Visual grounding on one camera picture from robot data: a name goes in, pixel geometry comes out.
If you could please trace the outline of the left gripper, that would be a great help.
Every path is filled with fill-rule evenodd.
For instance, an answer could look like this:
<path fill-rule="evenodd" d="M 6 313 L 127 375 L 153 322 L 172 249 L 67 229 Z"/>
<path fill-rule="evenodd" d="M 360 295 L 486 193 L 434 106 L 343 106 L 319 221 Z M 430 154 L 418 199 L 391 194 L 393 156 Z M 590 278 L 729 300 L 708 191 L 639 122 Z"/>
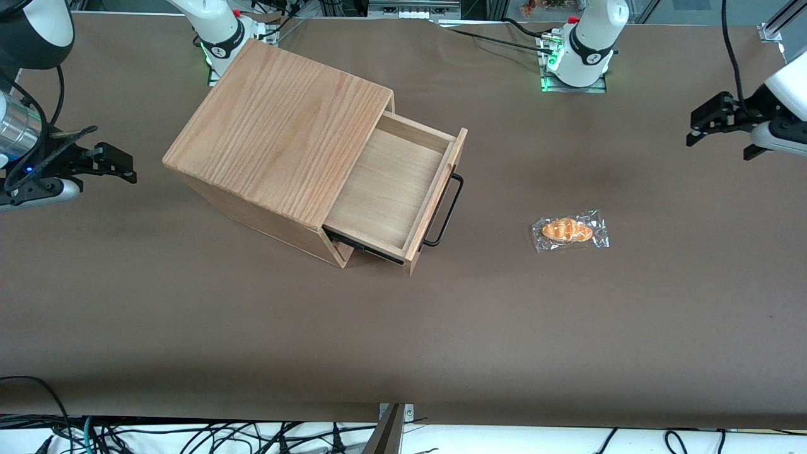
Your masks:
<path fill-rule="evenodd" d="M 722 91 L 694 109 L 685 144 L 691 148 L 715 133 L 750 133 L 763 122 L 805 121 L 805 118 L 806 52 L 802 51 L 740 103 L 732 94 Z"/>

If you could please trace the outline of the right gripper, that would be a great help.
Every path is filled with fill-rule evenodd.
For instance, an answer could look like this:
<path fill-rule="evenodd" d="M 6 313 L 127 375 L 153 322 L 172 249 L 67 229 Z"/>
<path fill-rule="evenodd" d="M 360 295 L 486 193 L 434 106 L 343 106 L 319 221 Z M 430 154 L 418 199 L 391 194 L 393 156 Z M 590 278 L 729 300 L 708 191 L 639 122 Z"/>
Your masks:
<path fill-rule="evenodd" d="M 74 178 L 77 175 L 112 176 L 127 183 L 137 183 L 134 160 L 131 155 L 107 142 L 93 147 L 93 160 L 84 155 L 88 149 L 78 146 L 70 138 L 46 139 L 41 147 L 10 161 L 5 167 L 5 190 L 53 192 L 57 178 Z"/>

